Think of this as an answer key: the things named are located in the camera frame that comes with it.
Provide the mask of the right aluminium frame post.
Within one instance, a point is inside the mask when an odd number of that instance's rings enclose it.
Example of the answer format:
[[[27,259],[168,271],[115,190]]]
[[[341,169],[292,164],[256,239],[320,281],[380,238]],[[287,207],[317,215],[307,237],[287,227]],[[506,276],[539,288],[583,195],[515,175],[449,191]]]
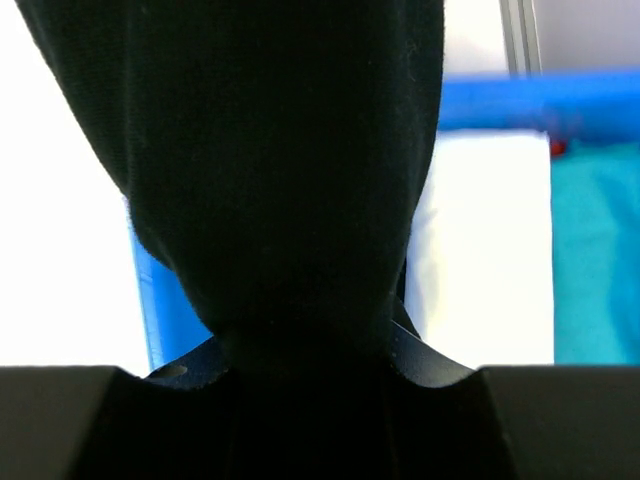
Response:
[[[540,46],[532,0],[500,0],[509,73],[530,76],[541,72]]]

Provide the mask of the rolled teal t-shirt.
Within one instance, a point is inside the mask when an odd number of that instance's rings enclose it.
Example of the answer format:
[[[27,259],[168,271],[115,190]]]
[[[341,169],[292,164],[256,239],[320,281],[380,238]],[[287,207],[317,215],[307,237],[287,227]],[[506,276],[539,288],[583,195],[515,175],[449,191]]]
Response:
[[[638,144],[572,144],[551,193],[556,363],[638,365]]]

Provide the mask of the black t-shirt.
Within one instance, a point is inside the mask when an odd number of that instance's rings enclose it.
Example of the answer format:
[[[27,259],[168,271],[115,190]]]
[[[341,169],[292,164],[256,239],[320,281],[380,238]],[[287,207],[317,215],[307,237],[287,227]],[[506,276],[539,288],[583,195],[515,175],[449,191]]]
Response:
[[[397,479],[389,343],[440,1],[21,1],[228,368],[227,479]]]

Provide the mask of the rolled white t-shirt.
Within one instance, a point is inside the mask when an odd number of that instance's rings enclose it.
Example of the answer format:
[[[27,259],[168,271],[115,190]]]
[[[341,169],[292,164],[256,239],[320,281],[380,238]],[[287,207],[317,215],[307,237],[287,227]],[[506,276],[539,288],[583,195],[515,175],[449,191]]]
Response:
[[[437,137],[411,228],[405,305],[422,340],[466,367],[553,362],[545,134]]]

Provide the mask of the blue plastic bin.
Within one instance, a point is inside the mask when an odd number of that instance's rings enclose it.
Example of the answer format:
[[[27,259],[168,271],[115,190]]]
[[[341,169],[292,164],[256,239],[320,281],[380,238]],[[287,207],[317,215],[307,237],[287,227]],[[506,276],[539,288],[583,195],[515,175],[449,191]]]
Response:
[[[442,131],[528,129],[554,140],[611,144],[639,138],[639,73],[557,73],[451,80],[443,87]],[[151,369],[209,338],[175,275],[131,239]]]

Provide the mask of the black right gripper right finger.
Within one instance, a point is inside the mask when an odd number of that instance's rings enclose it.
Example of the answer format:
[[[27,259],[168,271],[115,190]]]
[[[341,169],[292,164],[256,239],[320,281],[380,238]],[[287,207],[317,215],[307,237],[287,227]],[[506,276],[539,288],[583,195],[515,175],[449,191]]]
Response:
[[[390,410],[399,478],[638,478],[638,368],[471,370],[409,324],[396,300]]]

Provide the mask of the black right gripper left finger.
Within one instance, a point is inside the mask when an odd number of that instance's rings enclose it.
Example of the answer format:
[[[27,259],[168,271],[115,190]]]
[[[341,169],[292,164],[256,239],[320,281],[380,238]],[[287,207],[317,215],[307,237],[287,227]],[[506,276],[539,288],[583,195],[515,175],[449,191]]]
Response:
[[[217,342],[136,377],[115,366],[4,367],[4,479],[227,479],[232,400]]]

